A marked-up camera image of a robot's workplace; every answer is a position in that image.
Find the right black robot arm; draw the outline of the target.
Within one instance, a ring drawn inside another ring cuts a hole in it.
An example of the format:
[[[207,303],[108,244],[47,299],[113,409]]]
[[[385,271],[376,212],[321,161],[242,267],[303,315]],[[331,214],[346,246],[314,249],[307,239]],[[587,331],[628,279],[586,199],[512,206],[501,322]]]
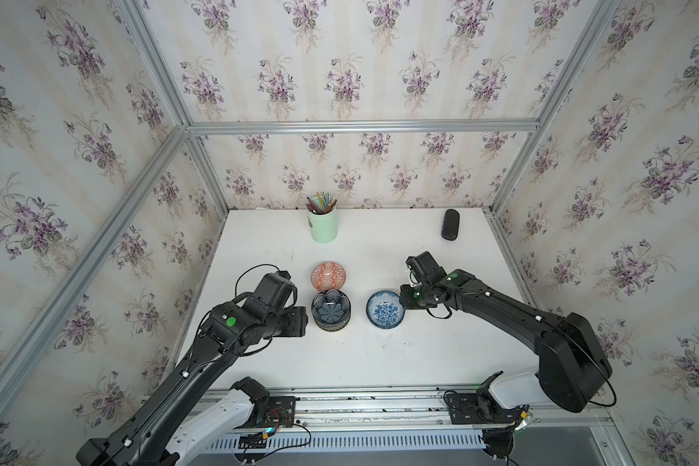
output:
[[[541,392],[567,412],[580,413],[613,375],[586,318],[541,311],[460,269],[436,282],[420,279],[415,285],[402,285],[400,301],[407,310],[442,305],[505,331],[537,355],[536,379]]]

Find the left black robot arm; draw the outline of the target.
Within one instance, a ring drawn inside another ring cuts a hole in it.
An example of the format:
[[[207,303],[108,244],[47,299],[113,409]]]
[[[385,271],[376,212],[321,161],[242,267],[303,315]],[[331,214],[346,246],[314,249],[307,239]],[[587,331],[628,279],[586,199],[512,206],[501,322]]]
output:
[[[262,315],[232,301],[213,308],[186,355],[141,408],[106,438],[91,438],[81,446],[81,465],[183,465],[184,444],[176,431],[203,394],[266,337],[300,338],[308,316],[303,306],[271,309]]]

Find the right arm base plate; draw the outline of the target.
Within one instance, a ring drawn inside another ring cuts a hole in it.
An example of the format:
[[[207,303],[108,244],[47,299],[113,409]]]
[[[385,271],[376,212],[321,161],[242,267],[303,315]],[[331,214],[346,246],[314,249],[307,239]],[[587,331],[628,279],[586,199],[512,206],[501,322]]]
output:
[[[476,392],[458,393],[447,390],[442,399],[448,409],[450,422],[454,425],[513,424],[526,416],[522,407],[502,408],[488,395]]]

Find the blue floral shallow bowl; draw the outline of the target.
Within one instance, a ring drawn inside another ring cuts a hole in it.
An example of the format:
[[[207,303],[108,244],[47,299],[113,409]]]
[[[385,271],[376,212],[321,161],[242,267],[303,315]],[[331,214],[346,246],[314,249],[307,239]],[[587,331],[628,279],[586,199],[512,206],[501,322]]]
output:
[[[403,322],[405,309],[399,302],[399,294],[381,290],[372,294],[366,303],[366,316],[370,322]]]

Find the dark navy flower bowl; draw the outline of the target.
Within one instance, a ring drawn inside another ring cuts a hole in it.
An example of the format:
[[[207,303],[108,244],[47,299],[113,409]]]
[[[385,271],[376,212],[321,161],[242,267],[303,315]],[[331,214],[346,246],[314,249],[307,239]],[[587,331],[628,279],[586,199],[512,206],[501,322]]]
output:
[[[339,322],[351,319],[351,301],[341,290],[328,290],[318,293],[311,305],[314,320]]]

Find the blue damask patterned bowl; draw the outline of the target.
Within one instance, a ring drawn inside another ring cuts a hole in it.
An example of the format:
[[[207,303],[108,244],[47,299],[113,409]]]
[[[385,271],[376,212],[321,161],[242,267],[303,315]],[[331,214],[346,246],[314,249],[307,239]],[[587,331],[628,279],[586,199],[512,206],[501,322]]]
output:
[[[400,324],[402,324],[402,321],[396,320],[396,322],[372,322],[372,324],[376,328],[380,328],[382,330],[390,330],[390,329],[393,329],[393,328],[400,326]]]

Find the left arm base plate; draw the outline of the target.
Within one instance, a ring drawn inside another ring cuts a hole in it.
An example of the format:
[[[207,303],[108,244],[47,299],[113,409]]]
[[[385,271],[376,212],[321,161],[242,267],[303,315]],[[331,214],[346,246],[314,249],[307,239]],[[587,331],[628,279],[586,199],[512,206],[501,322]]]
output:
[[[248,428],[292,427],[295,423],[297,398],[294,396],[270,396],[259,401],[247,422],[238,430]]]

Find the red patterned bowl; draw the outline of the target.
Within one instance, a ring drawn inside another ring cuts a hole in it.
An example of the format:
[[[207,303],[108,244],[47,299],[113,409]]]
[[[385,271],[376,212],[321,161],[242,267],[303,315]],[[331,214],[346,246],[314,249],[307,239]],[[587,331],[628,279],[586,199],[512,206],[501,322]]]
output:
[[[318,292],[340,290],[347,281],[345,268],[337,262],[318,264],[311,273],[311,284]]]

